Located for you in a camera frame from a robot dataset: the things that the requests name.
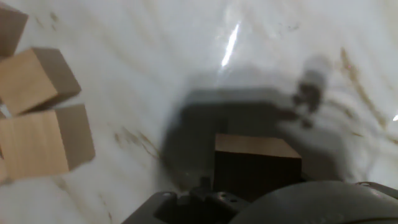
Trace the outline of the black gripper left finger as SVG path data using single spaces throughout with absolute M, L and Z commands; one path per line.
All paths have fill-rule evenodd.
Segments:
M 229 193 L 215 192 L 211 179 L 202 177 L 188 195 L 157 192 L 122 224 L 215 224 L 229 223 L 249 202 Z

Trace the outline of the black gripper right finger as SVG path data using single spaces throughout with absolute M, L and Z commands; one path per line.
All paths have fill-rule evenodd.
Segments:
M 375 182 L 357 182 L 354 185 L 359 188 L 361 196 L 365 198 L 377 200 L 397 200 L 397 189 L 393 189 Z

